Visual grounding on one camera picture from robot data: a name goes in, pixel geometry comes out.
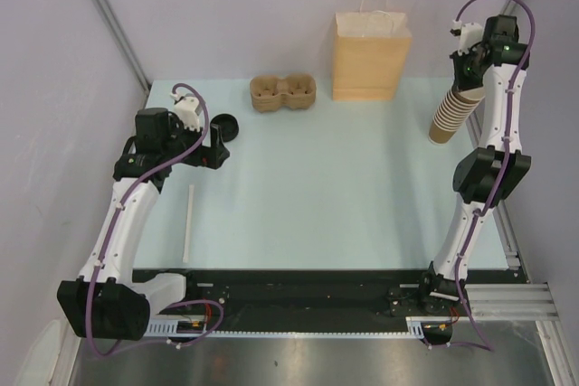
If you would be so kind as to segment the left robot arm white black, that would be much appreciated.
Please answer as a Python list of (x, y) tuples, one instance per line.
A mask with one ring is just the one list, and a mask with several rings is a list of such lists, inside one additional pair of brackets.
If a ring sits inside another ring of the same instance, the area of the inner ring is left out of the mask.
[(141, 109), (136, 132), (115, 163), (112, 196), (100, 235), (74, 280), (63, 280), (57, 299), (74, 333), (83, 338), (137, 341), (152, 315), (174, 307), (187, 314), (199, 290), (176, 273), (146, 282), (133, 279), (138, 244), (173, 165), (220, 168), (230, 153), (219, 125), (185, 125), (166, 108)]

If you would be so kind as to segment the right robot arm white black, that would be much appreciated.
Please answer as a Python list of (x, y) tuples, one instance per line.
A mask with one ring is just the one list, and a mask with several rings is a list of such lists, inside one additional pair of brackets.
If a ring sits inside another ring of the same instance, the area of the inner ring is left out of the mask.
[(478, 145), (455, 168), (451, 226), (421, 278), (417, 303), (428, 315), (446, 313), (465, 297), (469, 257), (488, 214), (531, 166), (519, 136), (531, 45), (519, 40), (516, 17), (496, 15), (483, 25), (455, 20), (451, 34), (459, 40), (451, 54), (454, 79), (433, 115), (429, 138), (447, 143), (478, 106), (484, 108), (483, 127)]

